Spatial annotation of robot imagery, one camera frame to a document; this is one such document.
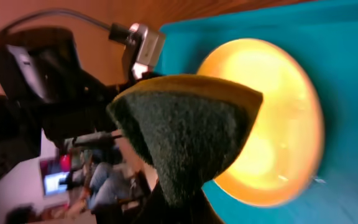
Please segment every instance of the person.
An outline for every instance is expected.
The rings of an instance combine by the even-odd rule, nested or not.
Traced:
[[[85,149],[84,152],[91,151],[96,162],[119,164],[122,162],[122,154],[114,142],[114,139],[119,137],[120,135],[113,136],[112,133],[98,132],[65,139],[61,143],[55,142],[55,145],[61,154],[71,153],[73,149]]]
[[[23,224],[42,221],[31,205],[17,207],[11,210],[5,217],[5,224]]]
[[[48,208],[37,214],[32,205],[20,206],[12,209],[5,217],[5,224],[23,224],[32,222],[42,222],[47,220],[76,217],[83,211],[83,205],[78,202],[70,208],[61,206]]]
[[[80,200],[85,200],[86,206],[91,211],[130,198],[131,183],[124,178],[122,172],[113,170],[112,165],[101,162],[96,166],[93,174],[91,169],[84,170],[86,170],[85,183]]]

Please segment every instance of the black equipment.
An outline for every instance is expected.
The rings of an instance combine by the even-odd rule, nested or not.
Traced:
[[[65,14],[109,31],[109,40],[126,47],[122,66],[126,82],[105,86],[84,71],[73,34],[61,27],[9,29],[29,19]],[[39,156],[40,137],[57,146],[64,139],[117,129],[106,106],[122,90],[153,69],[165,36],[142,24],[130,29],[111,26],[67,9],[51,9],[23,17],[0,31],[0,178],[17,163]]]

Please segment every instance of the monitor screen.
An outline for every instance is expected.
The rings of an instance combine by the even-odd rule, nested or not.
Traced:
[[[45,195],[53,195],[63,193],[67,190],[66,184],[59,184],[60,181],[66,179],[69,172],[59,172],[56,174],[46,175],[44,177]]]

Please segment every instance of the black cable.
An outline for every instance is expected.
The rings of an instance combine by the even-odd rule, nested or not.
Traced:
[[[85,14],[82,14],[80,12],[71,10],[71,9],[46,9],[46,10],[42,10],[42,11],[38,11],[38,12],[33,12],[32,14],[29,14],[27,16],[21,17],[13,22],[11,22],[10,24],[8,24],[7,26],[5,26],[4,28],[2,28],[0,30],[0,35],[1,34],[6,34],[8,32],[9,29],[12,29],[15,26],[20,25],[23,22],[32,20],[32,19],[36,19],[39,17],[43,17],[43,16],[52,16],[52,15],[67,15],[67,16],[72,16],[75,17],[77,19],[82,19],[83,21],[89,22],[90,24],[96,25],[98,27],[101,27],[107,31],[110,31],[110,25],[105,24],[101,21],[98,21],[96,19],[93,19],[92,17],[89,17]]]

